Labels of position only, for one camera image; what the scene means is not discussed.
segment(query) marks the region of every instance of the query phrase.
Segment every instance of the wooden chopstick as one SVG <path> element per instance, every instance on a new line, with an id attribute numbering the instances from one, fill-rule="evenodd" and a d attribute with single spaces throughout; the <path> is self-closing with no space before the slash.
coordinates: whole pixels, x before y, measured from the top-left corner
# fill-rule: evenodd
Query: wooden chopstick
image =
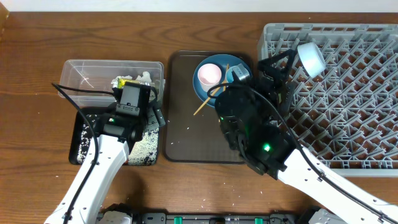
<path id="1" fill-rule="evenodd" d="M 228 71 L 228 69 L 229 69 L 229 64 L 227 64 L 226 65 L 226 71 Z M 225 79 L 224 79 L 224 81 L 223 81 L 223 83 L 226 83 L 226 71 L 225 71 Z M 218 87 L 218 88 L 216 88 L 215 90 L 213 90 L 211 93 L 210 93 L 210 95 L 211 96 L 214 96 L 214 94 L 216 94 L 216 92 L 219 90 L 220 88 Z M 194 116 L 207 104 L 207 102 L 209 102 L 209 100 L 210 100 L 210 97 L 208 97 L 200 106 L 199 106 L 199 108 L 194 112 Z"/>

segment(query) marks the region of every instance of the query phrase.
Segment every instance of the pink cup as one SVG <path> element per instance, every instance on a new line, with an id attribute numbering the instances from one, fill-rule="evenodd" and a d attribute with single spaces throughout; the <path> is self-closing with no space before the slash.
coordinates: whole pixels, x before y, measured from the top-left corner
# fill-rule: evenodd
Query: pink cup
<path id="1" fill-rule="evenodd" d="M 201 88 L 207 92 L 211 87 L 219 84 L 221 69 L 212 63 L 204 64 L 199 68 L 198 78 Z"/>

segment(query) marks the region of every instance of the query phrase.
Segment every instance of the white cup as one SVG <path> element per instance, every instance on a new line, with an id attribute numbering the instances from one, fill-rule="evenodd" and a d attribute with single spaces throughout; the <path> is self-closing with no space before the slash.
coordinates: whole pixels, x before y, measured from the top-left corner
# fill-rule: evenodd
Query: white cup
<path id="1" fill-rule="evenodd" d="M 207 92 L 211 87 L 219 84 L 221 69 L 212 63 L 204 64 L 199 68 L 198 78 L 201 88 Z"/>
<path id="2" fill-rule="evenodd" d="M 297 46 L 298 56 L 311 78 L 316 77 L 326 68 L 325 59 L 318 46 L 311 42 Z"/>

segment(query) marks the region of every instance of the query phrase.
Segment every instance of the white wall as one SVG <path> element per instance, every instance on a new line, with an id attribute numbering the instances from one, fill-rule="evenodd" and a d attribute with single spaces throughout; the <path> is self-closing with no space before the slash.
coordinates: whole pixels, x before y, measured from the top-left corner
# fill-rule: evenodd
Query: white wall
<path id="1" fill-rule="evenodd" d="M 9 11 L 398 12 L 398 0 L 0 0 Z"/>

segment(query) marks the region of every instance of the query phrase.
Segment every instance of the brown tabletop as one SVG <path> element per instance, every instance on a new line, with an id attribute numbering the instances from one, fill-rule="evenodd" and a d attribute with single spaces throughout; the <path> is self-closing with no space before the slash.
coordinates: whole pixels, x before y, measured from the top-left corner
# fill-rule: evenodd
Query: brown tabletop
<path id="1" fill-rule="evenodd" d="M 50 82 L 71 58 L 162 62 L 176 50 L 237 51 L 256 58 L 270 22 L 398 23 L 397 14 L 12 12 L 0 41 L 0 222 L 43 223 L 80 166 L 68 152 L 76 111 Z M 350 178 L 398 204 L 398 179 Z M 124 166 L 103 206 L 140 212 L 303 212 L 314 200 L 246 166 L 172 163 Z"/>

